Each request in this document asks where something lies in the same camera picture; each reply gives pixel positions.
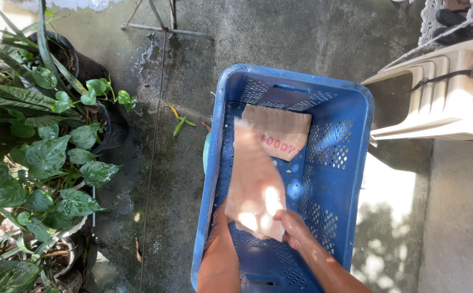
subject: human arm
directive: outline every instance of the human arm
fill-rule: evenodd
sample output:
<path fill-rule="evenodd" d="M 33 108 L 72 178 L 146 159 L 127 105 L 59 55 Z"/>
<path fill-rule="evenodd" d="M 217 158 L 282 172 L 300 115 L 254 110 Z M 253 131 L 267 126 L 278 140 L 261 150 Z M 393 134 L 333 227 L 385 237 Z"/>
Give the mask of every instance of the human arm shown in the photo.
<path fill-rule="evenodd" d="M 371 293 L 314 239 L 300 215 L 278 210 L 273 219 L 282 221 L 284 241 L 298 251 L 326 293 Z"/>

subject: blue plastic crate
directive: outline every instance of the blue plastic crate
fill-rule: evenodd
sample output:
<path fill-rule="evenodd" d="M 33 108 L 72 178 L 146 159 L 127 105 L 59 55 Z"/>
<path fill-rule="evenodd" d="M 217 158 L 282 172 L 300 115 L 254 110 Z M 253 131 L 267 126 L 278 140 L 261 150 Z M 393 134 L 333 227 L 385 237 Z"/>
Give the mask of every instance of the blue plastic crate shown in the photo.
<path fill-rule="evenodd" d="M 246 103 L 312 114 L 305 148 L 291 161 L 273 158 L 288 208 L 298 211 L 318 242 L 350 270 L 358 194 L 374 102 L 362 85 L 285 70 L 237 64 L 219 78 L 191 283 L 197 276 L 212 213 L 227 195 L 233 164 L 233 120 Z M 240 261 L 242 292 L 322 292 L 287 243 L 230 231 Z"/>

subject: beige plastic chair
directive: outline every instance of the beige plastic chair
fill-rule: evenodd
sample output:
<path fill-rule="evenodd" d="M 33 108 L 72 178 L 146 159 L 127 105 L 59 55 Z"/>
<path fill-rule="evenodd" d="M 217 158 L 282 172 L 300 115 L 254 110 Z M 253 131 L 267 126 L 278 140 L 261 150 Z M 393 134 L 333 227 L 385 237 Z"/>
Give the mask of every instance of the beige plastic chair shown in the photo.
<path fill-rule="evenodd" d="M 473 40 L 397 64 L 365 80 L 362 84 L 370 84 L 411 72 L 413 86 L 415 86 L 421 80 L 421 75 L 418 73 L 419 67 L 423 70 L 423 76 L 428 78 L 458 70 L 473 69 Z M 434 87 L 426 87 L 429 84 L 434 84 Z M 435 137 L 473 141 L 473 131 L 470 132 L 468 127 L 473 125 L 470 122 L 473 121 L 473 78 L 459 75 L 448 80 L 427 83 L 422 88 L 419 103 L 416 102 L 417 90 L 412 93 L 409 114 L 403 122 L 395 126 L 372 130 L 371 136 L 374 139 Z"/>

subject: human hand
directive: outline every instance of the human hand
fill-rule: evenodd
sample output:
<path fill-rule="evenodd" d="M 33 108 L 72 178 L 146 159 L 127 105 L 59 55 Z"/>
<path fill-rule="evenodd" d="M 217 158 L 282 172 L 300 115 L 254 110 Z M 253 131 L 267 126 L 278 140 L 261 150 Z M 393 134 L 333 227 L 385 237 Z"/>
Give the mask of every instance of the human hand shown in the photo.
<path fill-rule="evenodd" d="M 314 240 L 311 231 L 309 231 L 309 228 L 307 228 L 302 217 L 297 212 L 277 210 L 272 218 L 275 221 L 282 221 L 285 228 L 283 241 L 287 241 L 293 249 L 299 250 L 302 248 L 302 245 Z"/>

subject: black shoe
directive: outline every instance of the black shoe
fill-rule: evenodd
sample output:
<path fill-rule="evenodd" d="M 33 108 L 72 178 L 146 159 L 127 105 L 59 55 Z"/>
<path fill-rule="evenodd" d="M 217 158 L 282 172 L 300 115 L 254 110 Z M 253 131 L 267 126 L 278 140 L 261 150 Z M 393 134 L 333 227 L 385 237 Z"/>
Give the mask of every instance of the black shoe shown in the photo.
<path fill-rule="evenodd" d="M 437 37 L 448 30 L 451 30 L 451 28 L 439 28 L 432 33 L 432 37 Z M 467 28 L 456 30 L 445 37 L 440 37 L 435 42 L 441 45 L 450 46 L 453 44 L 471 40 L 472 38 L 473 38 L 473 28 L 467 27 Z"/>
<path fill-rule="evenodd" d="M 438 23 L 450 28 L 466 21 L 466 17 L 460 15 L 460 12 L 467 12 L 467 10 L 440 9 L 435 14 L 435 19 Z"/>

